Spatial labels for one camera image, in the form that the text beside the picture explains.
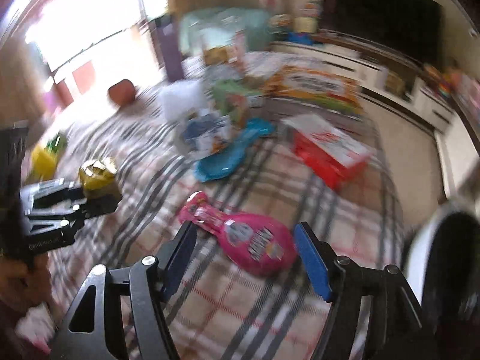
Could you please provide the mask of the person's left hand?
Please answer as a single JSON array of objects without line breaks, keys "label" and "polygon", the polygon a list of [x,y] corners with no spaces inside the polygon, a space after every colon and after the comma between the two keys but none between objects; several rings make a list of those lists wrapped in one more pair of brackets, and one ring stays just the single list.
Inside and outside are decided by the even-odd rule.
[{"label": "person's left hand", "polygon": [[49,258],[36,256],[33,265],[1,256],[1,301],[14,311],[25,313],[30,308],[51,300]]}]

